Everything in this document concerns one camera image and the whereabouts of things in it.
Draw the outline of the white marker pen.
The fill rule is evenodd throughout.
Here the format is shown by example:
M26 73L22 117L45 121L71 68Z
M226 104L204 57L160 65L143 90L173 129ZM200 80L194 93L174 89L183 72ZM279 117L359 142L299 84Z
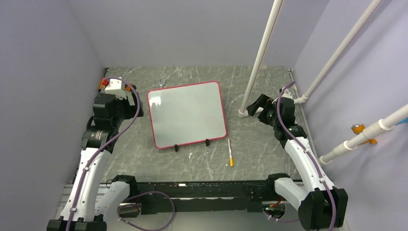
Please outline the white marker pen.
M231 140L228 138L229 159L233 162Z

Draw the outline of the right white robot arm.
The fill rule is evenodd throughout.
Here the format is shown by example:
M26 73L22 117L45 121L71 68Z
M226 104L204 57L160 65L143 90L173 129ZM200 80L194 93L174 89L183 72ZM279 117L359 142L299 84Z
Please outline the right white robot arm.
M347 192L337 188L317 163L305 130L296 122L294 100L285 96L274 100L261 94L246 109L253 116L259 108L258 120L273 127L275 138L294 162L304 185L298 186L287 176L273 175L273 182L265 186L266 196L286 199L297 210L306 231L342 227Z

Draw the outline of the yellow marker cap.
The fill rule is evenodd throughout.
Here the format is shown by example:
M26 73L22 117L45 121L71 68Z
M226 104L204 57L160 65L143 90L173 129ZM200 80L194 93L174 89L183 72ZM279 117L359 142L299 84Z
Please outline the yellow marker cap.
M230 161L229 161L229 166L230 166L230 167L233 167L233 166L234 166L233 158L230 157L229 160L230 160Z

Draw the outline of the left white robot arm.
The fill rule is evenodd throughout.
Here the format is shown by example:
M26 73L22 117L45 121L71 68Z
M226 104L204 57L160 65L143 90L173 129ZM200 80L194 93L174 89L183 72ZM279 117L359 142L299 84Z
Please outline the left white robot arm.
M119 204L134 201L138 196L135 177L118 175L100 200L100 184L116 140L124 131L124 120L135 122L144 115L137 88L133 84L111 80L105 91L93 102L93 115L82 135L81 157L73 188L57 219L51 219L48 231L105 231L108 217Z

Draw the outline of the red-framed whiteboard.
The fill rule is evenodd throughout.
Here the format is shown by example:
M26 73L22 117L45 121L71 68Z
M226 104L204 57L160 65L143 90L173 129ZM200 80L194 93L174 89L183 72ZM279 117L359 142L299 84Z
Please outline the red-framed whiteboard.
M228 134L217 81L154 89L147 93L147 102L157 149L208 144Z

